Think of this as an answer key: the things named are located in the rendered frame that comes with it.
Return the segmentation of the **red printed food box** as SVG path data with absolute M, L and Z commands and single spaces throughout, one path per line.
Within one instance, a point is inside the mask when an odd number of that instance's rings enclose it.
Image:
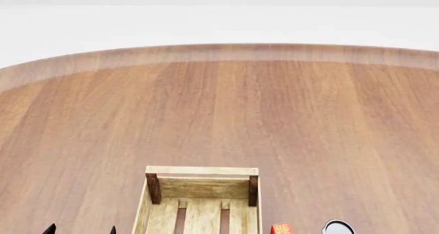
M 294 234 L 289 222 L 272 225 L 270 234 Z

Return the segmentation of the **light wooden slatted crate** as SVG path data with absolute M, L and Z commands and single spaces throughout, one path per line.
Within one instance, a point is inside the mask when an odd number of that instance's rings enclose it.
M 184 209 L 183 234 L 263 234 L 261 180 L 256 167 L 148 165 L 132 234 L 175 234 Z

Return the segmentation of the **silver-topped can with black rim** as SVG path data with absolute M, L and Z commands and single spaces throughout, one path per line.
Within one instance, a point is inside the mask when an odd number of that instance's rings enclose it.
M 334 219 L 324 225 L 322 234 L 356 234 L 356 232 L 346 221 Z

